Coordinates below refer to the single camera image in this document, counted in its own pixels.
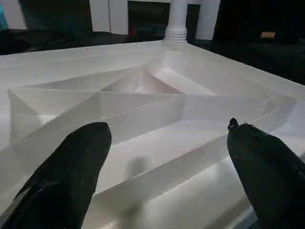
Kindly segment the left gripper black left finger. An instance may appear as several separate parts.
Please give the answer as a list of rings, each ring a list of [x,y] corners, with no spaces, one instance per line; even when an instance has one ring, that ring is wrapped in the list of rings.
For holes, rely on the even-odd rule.
[[[106,122],[68,134],[0,217],[2,229],[80,229],[112,143]]]

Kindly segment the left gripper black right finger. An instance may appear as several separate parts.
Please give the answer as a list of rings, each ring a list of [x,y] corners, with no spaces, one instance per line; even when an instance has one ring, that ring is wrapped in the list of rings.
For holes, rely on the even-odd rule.
[[[228,125],[227,149],[264,229],[305,227],[305,164],[278,137],[254,125]]]

